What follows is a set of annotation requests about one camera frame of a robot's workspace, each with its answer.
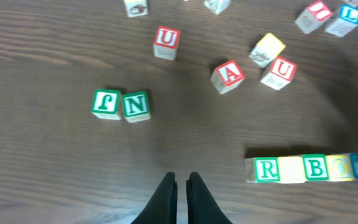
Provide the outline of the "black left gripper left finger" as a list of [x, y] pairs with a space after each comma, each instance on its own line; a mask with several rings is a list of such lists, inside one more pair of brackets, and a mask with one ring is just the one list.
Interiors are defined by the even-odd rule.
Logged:
[[178, 186], [174, 172], [167, 172], [153, 196], [131, 224], [176, 224]]

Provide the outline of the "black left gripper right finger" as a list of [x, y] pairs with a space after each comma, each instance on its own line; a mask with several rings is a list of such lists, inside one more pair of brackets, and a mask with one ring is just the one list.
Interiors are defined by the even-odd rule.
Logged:
[[189, 224], [232, 224], [216, 203], [198, 172], [186, 181]]

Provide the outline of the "green R letter block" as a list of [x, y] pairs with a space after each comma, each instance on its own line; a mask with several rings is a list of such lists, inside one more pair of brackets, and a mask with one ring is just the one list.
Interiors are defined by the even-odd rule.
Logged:
[[277, 157], [253, 157], [244, 159], [246, 182], [280, 182]]

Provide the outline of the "green B letter block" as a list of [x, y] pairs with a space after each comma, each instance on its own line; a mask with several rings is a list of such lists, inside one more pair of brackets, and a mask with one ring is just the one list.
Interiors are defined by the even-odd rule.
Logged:
[[308, 182], [329, 180], [326, 156], [324, 154], [304, 154], [301, 157]]

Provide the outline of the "yellow O letter block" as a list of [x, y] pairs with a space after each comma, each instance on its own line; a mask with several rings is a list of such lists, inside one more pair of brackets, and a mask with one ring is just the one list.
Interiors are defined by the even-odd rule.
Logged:
[[304, 163], [300, 156], [279, 157], [278, 170], [281, 184], [306, 182]]

